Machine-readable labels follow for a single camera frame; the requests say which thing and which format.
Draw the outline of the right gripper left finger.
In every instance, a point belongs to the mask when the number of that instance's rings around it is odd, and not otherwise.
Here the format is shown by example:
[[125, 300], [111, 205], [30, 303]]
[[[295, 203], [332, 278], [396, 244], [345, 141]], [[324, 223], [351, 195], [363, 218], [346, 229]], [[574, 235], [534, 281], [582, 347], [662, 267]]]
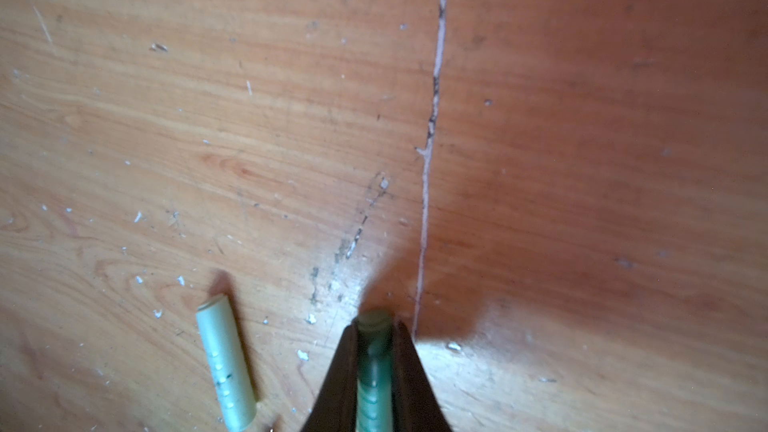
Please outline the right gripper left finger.
[[355, 322], [343, 331], [316, 402], [301, 432], [356, 430], [358, 330]]

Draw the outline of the light green pen cap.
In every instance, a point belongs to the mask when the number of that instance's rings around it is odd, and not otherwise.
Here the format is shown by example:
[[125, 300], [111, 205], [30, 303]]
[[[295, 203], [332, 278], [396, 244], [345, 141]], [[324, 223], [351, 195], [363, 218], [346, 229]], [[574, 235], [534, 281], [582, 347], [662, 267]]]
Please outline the light green pen cap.
[[226, 294], [201, 304], [196, 320], [228, 431], [245, 431], [257, 413], [256, 398], [234, 312]]

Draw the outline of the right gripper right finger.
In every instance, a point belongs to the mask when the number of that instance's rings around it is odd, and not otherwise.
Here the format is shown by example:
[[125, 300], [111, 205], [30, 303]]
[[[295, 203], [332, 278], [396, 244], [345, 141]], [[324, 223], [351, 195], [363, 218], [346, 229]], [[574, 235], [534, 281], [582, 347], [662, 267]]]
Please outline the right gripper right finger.
[[392, 355], [394, 430], [451, 432], [410, 332], [401, 320], [393, 321]]

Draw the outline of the dark green pen cap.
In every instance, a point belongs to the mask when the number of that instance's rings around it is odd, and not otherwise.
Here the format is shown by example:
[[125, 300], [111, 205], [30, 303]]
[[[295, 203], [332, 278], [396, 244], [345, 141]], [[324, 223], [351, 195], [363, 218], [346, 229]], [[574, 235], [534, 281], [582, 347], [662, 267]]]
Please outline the dark green pen cap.
[[360, 314], [355, 325], [356, 430], [392, 432], [392, 316], [384, 310], [371, 310]]

